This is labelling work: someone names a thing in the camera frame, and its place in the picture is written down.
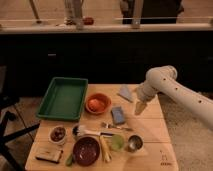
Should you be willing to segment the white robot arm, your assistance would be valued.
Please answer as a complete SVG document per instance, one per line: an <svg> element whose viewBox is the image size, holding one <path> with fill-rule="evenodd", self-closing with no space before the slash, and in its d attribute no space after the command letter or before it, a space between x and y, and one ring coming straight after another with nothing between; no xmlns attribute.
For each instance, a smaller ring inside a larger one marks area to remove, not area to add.
<svg viewBox="0 0 213 171"><path fill-rule="evenodd" d="M136 88L137 98L147 103L158 92L169 96L213 131L213 100L181 85L176 81L177 70L171 65L151 68L146 72L145 81Z"/></svg>

